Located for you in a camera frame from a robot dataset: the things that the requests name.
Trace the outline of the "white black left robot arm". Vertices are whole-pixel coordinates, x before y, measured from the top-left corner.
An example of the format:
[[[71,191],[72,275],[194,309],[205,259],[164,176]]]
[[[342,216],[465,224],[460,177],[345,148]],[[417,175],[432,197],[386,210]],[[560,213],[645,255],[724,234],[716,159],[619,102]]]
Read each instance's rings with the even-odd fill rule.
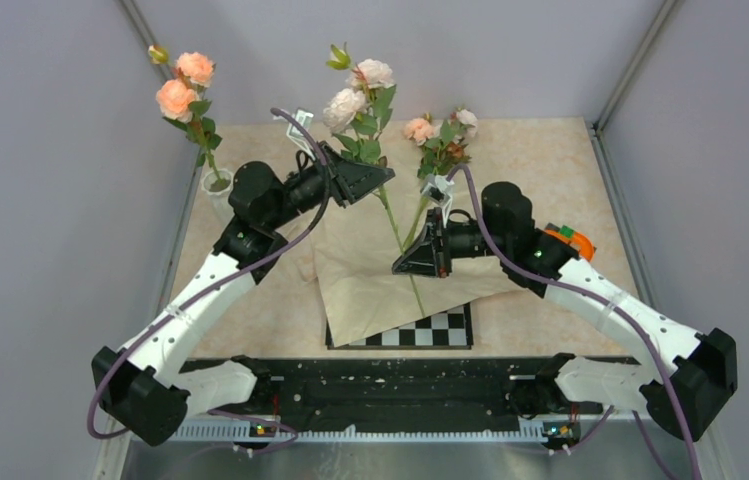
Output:
[[[270,386],[245,357],[183,371],[189,355],[221,316],[296,245],[278,233],[311,209],[357,203],[394,177],[388,167],[330,160],[281,180],[264,162],[241,166],[232,179],[234,216],[181,293],[119,350],[101,348],[91,361],[94,408],[101,408],[150,446],[171,438],[183,422],[237,404],[258,413]]]

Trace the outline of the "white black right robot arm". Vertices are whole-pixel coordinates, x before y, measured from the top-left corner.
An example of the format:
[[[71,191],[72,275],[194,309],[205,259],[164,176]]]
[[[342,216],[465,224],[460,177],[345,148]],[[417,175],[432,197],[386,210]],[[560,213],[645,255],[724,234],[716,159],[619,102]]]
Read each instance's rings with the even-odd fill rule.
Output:
[[[674,437],[698,441],[737,390],[735,339],[718,328],[702,333],[678,323],[613,284],[575,248],[536,227],[532,203],[515,184],[487,185],[479,216],[460,221],[451,217],[453,186],[443,176],[425,179],[421,194],[434,205],[393,274],[446,278],[458,259],[496,258],[510,281],[575,313],[636,361],[555,355],[537,375],[544,409],[594,402],[645,411]]]

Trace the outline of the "orange rose flower stem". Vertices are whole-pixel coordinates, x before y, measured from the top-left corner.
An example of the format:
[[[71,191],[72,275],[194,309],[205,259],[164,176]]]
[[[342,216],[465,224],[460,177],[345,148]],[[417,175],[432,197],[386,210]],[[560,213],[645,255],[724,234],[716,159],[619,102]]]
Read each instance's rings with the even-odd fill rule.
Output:
[[[160,45],[150,45],[147,54],[153,64],[173,74],[155,94],[163,119],[198,147],[197,166],[210,168],[207,190],[225,190],[231,180],[216,165],[215,151],[222,137],[217,133],[215,121],[208,116],[212,101],[206,97],[214,78],[215,62],[200,52],[185,52],[172,59]]]

